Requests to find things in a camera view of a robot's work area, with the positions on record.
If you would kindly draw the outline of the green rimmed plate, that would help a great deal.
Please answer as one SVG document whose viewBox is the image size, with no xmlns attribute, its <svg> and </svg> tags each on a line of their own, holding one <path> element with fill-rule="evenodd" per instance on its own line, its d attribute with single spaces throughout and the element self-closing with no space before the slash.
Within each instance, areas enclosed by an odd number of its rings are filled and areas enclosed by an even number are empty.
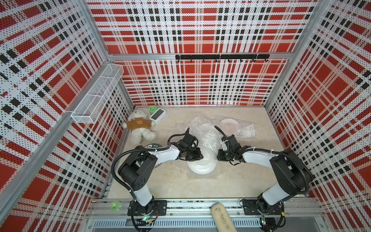
<svg viewBox="0 0 371 232">
<path fill-rule="evenodd" d="M 151 151 L 156 151 L 156 150 L 158 150 L 159 148 L 162 148 L 162 145 L 160 145 L 160 144 L 156 144 L 156 143 L 151 143 L 151 144 L 148 144 L 148 145 L 144 146 L 144 148 L 145 148 L 147 151 L 149 151 L 149 150 L 151 150 Z"/>
<path fill-rule="evenodd" d="M 201 159 L 198 161 L 187 162 L 189 169 L 197 175 L 207 175 L 214 171 L 217 160 Z"/>
</svg>

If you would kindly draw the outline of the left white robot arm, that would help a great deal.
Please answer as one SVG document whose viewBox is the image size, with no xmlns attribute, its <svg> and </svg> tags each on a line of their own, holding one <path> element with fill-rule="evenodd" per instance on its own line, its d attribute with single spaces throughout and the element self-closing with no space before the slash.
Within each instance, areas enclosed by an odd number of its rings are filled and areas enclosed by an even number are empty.
<svg viewBox="0 0 371 232">
<path fill-rule="evenodd" d="M 137 146 L 118 155 L 112 163 L 111 174 L 117 183 L 126 188 L 134 202 L 141 207 L 153 204 L 147 182 L 156 166 L 174 160 L 194 162 L 203 159 L 198 139 L 187 129 L 183 134 L 174 134 L 167 146 L 145 148 Z"/>
</svg>

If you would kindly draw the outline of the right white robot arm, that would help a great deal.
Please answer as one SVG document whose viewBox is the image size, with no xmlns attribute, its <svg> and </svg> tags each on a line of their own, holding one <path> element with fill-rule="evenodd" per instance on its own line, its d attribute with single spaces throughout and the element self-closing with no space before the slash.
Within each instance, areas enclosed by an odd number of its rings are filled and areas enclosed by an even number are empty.
<svg viewBox="0 0 371 232">
<path fill-rule="evenodd" d="M 253 163 L 273 170 L 276 184 L 258 196 L 260 208 L 268 209 L 296 195 L 309 193 L 309 185 L 315 177 L 294 151 L 242 147 L 234 135 L 222 137 L 220 143 L 222 148 L 217 155 L 219 161 L 228 161 L 233 165 L 235 161 L 237 164 Z"/>
</svg>

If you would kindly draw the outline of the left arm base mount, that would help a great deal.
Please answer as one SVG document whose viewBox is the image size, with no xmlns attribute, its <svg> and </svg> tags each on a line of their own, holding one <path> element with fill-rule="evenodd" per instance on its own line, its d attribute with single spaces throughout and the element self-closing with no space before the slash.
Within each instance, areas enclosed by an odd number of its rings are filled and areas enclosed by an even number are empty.
<svg viewBox="0 0 371 232">
<path fill-rule="evenodd" d="M 136 229 L 149 231 L 159 216 L 166 215 L 167 204 L 168 201 L 166 200 L 152 199 L 146 206 L 142 206 L 137 201 L 132 200 L 127 215 Z"/>
</svg>

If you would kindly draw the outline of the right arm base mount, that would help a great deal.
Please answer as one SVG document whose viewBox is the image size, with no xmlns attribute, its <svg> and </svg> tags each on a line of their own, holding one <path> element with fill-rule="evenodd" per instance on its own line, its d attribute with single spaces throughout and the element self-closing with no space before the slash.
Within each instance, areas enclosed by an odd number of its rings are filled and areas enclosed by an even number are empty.
<svg viewBox="0 0 371 232">
<path fill-rule="evenodd" d="M 263 199 L 241 199 L 239 205 L 243 208 L 245 215 L 260 215 L 259 224 L 263 232 L 275 232 L 287 223 L 285 205 L 282 201 L 271 206 L 265 203 Z"/>
</svg>

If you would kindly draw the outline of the green rimmed plate front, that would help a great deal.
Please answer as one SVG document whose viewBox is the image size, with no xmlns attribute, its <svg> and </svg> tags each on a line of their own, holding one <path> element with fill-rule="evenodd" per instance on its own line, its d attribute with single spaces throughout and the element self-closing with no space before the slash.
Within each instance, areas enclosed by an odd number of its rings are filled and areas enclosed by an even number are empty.
<svg viewBox="0 0 371 232">
<path fill-rule="evenodd" d="M 160 145 L 160 144 L 156 144 L 156 143 L 151 143 L 151 144 L 148 144 L 148 145 L 144 146 L 144 148 L 145 148 L 147 151 L 149 151 L 149 150 L 151 150 L 151 151 L 156 151 L 156 150 L 158 150 L 159 148 L 162 148 L 162 145 Z"/>
</svg>

